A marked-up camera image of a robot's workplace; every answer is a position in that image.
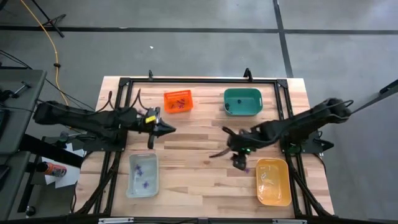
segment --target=orange basket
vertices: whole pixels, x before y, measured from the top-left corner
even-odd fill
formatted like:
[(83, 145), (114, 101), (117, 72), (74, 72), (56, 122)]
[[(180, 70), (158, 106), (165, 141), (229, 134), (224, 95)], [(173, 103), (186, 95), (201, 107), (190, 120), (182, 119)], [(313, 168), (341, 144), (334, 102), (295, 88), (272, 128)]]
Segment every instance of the orange basket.
[(257, 198), (264, 205), (288, 206), (289, 168), (283, 159), (259, 159), (256, 166)]
[(188, 111), (193, 108), (191, 90), (164, 94), (164, 110), (168, 113)]

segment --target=yellow cable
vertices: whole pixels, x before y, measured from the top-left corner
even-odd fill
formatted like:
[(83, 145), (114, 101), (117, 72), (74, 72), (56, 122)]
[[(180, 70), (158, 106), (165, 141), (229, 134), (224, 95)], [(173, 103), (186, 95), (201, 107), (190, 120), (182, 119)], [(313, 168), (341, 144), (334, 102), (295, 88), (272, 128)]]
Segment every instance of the yellow cable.
[[(47, 35), (47, 37), (49, 38), (49, 40), (50, 40), (50, 42), (51, 42), (51, 44), (52, 44), (52, 47), (54, 48), (55, 63), (58, 64), (58, 52), (57, 52), (57, 48), (55, 47), (55, 44), (54, 44), (54, 42), (52, 41), (52, 39), (51, 39), (49, 33), (47, 32), (47, 30), (45, 30), (44, 26), (43, 26), (43, 25), (40, 23), (40, 21), (36, 18), (35, 14), (34, 14), (34, 13), (29, 9), (29, 7), (25, 4), (24, 0), (21, 0), (21, 3), (23, 3), (23, 5), (25, 6), (25, 8), (30, 12), (30, 14), (31, 14), (31, 15), (33, 16), (33, 18), (36, 20), (36, 22), (37, 22), (37, 23), (40, 25), (40, 27), (43, 29), (43, 31), (45, 32), (45, 35)], [(55, 67), (55, 84), (57, 84), (58, 89), (61, 90), (60, 85), (58, 84), (58, 67)], [(67, 98), (65, 97), (65, 95), (64, 95), (62, 92), (60, 92), (60, 94), (61, 94), (61, 96), (62, 96), (62, 98), (63, 98), (65, 104), (69, 106), (68, 100), (67, 100)]]

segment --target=black floor stripe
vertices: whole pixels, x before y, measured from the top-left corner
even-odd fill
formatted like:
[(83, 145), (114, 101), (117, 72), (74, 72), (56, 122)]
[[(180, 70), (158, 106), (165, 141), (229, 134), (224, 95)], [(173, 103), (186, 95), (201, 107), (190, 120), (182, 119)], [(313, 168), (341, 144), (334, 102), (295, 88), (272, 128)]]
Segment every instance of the black floor stripe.
[[(245, 28), (140, 28), (140, 27), (58, 27), (62, 32), (175, 32), (175, 33), (237, 33), (237, 34), (276, 34), (278, 29)], [(0, 30), (42, 31), (32, 26), (0, 26)]]
[(284, 59), (286, 76), (287, 78), (293, 78), (292, 64), (290, 63), (289, 51), (287, 50), (286, 36), (284, 32), (284, 25), (282, 23), (282, 16), (280, 14), (279, 3), (278, 0), (272, 0), (272, 2), (274, 3), (276, 24), (278, 25), (279, 30), (280, 47), (282, 49), (282, 57)]
[[(339, 30), (339, 29), (246, 29), (246, 28), (148, 28), (148, 27), (73, 27), (60, 26), (62, 32), (203, 32), (242, 34), (326, 34), (326, 35), (398, 35), (398, 30)], [(36, 26), (0, 26), (0, 30), (42, 31)]]
[(285, 29), (284, 32), (286, 34), (398, 35), (398, 30)]

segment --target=teal container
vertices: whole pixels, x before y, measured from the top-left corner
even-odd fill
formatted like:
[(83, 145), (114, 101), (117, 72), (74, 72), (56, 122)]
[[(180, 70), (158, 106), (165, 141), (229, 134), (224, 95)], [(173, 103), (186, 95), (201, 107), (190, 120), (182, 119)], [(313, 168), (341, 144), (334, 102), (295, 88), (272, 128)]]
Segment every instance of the teal container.
[(224, 109), (231, 116), (254, 116), (262, 110), (262, 97), (255, 88), (230, 88), (224, 92)]

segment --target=clear plastic container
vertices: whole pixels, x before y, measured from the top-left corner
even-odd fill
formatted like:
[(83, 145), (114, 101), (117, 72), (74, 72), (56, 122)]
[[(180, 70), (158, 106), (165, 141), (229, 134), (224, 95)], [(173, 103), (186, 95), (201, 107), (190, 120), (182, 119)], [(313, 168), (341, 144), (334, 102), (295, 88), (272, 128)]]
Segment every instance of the clear plastic container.
[(152, 197), (159, 191), (159, 163), (155, 153), (133, 154), (129, 157), (128, 198)]

